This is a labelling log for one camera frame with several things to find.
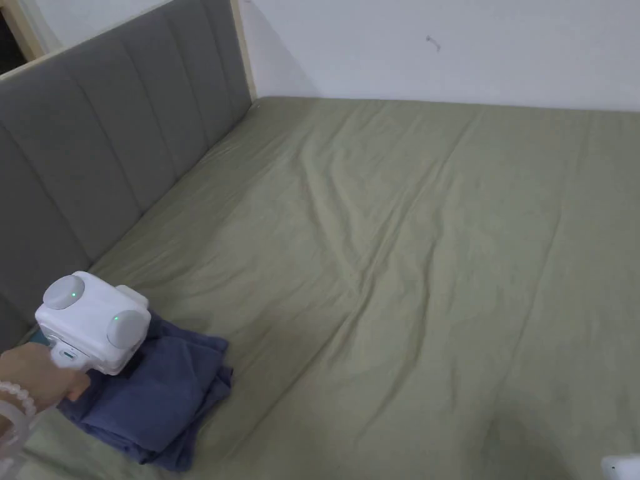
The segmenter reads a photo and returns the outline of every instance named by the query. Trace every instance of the folded blue cloth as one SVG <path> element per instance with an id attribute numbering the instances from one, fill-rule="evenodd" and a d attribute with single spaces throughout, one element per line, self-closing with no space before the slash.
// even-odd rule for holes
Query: folded blue cloth
<path id="1" fill-rule="evenodd" d="M 89 389 L 58 409 L 138 463 L 189 470 L 202 421 L 231 391 L 227 346 L 152 314 L 147 339 L 127 367 L 117 376 L 90 371 Z"/>

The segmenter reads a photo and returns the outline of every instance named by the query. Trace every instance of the gray upholstered headboard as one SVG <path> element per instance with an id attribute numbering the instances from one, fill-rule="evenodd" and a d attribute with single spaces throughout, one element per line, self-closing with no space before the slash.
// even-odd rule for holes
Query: gray upholstered headboard
<path id="1" fill-rule="evenodd" d="M 0 81 L 0 351 L 246 113 L 230 0 L 174 0 Z"/>

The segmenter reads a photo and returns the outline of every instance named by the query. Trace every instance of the wall mark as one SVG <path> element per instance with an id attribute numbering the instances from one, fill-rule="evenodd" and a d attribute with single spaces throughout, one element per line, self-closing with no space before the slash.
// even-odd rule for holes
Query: wall mark
<path id="1" fill-rule="evenodd" d="M 436 51 L 440 53 L 440 44 L 431 35 L 427 35 L 427 42 L 433 44 L 436 47 Z"/>

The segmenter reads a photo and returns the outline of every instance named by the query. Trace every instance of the finger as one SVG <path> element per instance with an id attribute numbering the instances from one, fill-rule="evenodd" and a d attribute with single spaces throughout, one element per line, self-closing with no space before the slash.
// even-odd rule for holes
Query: finger
<path id="1" fill-rule="evenodd" d="M 89 388 L 90 385 L 91 379 L 89 378 L 89 375 L 78 372 L 69 388 L 67 398 L 72 402 L 75 402 L 80 398 L 84 391 Z"/>

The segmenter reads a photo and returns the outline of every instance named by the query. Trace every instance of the mattress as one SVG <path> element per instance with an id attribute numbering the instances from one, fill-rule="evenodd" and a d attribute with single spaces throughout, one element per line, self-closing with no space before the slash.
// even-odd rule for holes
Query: mattress
<path id="1" fill-rule="evenodd" d="M 600 479 L 640 451 L 638 152 L 633 113 L 256 102 L 92 269 L 230 340 L 184 478 Z M 172 477 L 57 413 L 27 455 Z"/>

